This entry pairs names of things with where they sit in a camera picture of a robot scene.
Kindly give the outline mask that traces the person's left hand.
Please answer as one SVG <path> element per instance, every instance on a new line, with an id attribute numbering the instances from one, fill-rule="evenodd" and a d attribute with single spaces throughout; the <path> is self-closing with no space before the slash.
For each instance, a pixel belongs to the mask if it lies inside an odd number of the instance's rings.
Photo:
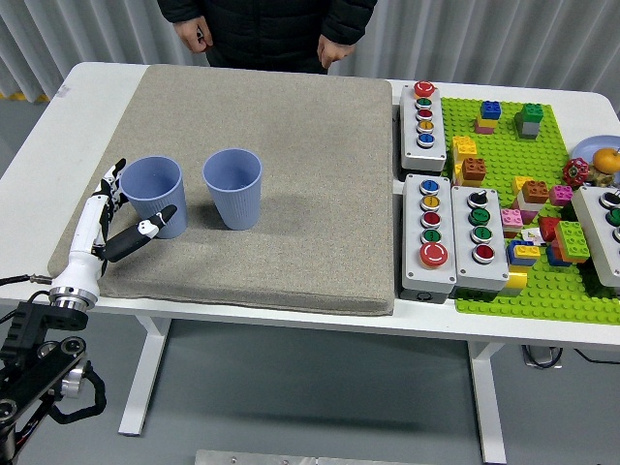
<path id="1" fill-rule="evenodd" d="M 321 35 L 318 41 L 317 54 L 322 67 L 328 70 L 334 62 L 353 54 L 355 49 L 355 45 L 338 44 Z"/>

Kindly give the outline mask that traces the person's right hand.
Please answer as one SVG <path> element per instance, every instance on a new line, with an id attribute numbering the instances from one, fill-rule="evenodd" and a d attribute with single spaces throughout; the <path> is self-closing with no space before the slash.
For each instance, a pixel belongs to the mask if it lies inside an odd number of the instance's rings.
<path id="1" fill-rule="evenodd" d="M 181 42 L 193 53 L 204 53 L 213 47 L 213 39 L 203 16 L 174 23 Z"/>

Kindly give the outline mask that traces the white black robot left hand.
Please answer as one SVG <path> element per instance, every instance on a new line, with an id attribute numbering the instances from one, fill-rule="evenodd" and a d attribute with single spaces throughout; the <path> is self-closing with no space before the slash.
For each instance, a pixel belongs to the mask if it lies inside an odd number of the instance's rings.
<path id="1" fill-rule="evenodd" d="M 108 237 L 114 214 L 130 202 L 140 221 Z M 52 280 L 50 300 L 58 306 L 98 299 L 98 280 L 106 264 L 117 262 L 151 239 L 175 237 L 185 204 L 180 166 L 165 156 L 149 156 L 132 164 L 121 159 L 102 176 L 87 198 L 77 222 L 68 264 Z"/>

